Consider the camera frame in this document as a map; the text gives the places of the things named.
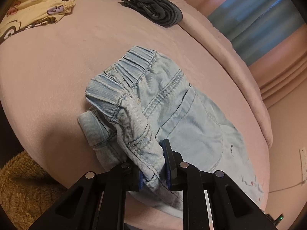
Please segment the light blue denim pants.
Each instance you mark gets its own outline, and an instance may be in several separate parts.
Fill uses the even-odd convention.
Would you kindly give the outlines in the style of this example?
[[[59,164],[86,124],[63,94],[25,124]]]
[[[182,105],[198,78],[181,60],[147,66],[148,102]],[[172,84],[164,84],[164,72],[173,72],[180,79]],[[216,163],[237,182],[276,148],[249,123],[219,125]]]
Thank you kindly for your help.
[[[224,171],[256,204],[258,183],[241,133],[221,109],[192,86],[180,67],[155,50],[134,46],[92,78],[91,108],[78,117],[105,170],[127,159],[142,171],[144,189],[132,196],[182,217],[183,194],[168,185],[163,140],[201,171]]]

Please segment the white power strip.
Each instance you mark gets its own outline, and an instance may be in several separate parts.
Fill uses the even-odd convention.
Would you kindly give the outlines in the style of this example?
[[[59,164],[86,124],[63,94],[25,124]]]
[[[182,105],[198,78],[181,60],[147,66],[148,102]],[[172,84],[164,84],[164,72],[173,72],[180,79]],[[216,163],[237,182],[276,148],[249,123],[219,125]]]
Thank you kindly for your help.
[[[299,149],[300,160],[301,160],[301,171],[302,171],[302,184],[306,183],[306,174],[307,174],[307,154],[306,148],[303,147]]]

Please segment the pink bed sheet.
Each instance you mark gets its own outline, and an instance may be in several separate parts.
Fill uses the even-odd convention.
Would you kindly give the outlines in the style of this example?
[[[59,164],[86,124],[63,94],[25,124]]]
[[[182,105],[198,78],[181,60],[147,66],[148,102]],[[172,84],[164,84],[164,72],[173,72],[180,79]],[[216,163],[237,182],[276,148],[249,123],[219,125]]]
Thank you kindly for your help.
[[[89,146],[78,117],[91,108],[90,80],[134,46],[173,60],[241,133],[258,183],[268,197],[268,145],[243,94],[219,62],[179,24],[161,27],[119,0],[78,0],[52,25],[17,33],[1,44],[1,103],[18,140],[65,187],[86,172],[107,172]],[[125,222],[140,229],[181,229],[174,217],[130,192]]]

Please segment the pink curtain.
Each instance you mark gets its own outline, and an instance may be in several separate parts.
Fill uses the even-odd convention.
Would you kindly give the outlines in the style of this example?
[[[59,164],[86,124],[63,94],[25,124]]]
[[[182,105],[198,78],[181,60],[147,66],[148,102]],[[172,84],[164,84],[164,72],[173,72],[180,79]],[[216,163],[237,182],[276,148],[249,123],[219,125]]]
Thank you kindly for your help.
[[[185,1],[208,19],[226,0]],[[285,97],[306,78],[306,22],[248,68],[267,107]]]

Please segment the blue curtain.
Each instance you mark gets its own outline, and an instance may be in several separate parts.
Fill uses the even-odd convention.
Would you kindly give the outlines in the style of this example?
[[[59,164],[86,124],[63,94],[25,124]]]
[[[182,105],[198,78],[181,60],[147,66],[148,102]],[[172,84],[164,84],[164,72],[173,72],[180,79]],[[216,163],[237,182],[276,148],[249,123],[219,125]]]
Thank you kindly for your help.
[[[208,19],[248,66],[305,23],[291,0],[226,0]]]

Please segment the yellow cartoon print cloth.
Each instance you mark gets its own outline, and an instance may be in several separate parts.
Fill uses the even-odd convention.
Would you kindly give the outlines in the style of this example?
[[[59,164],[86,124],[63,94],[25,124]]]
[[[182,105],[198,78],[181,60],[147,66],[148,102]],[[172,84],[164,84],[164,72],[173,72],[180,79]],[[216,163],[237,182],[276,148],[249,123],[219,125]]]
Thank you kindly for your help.
[[[1,42],[27,29],[57,23],[75,0],[15,0],[1,21]]]

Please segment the folded dark grey garment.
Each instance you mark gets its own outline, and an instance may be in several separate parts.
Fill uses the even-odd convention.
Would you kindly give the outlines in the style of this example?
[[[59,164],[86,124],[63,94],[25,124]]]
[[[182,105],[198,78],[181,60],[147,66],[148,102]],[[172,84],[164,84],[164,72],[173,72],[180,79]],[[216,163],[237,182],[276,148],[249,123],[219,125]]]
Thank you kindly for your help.
[[[121,4],[165,28],[183,20],[180,8],[169,0],[121,0]]]

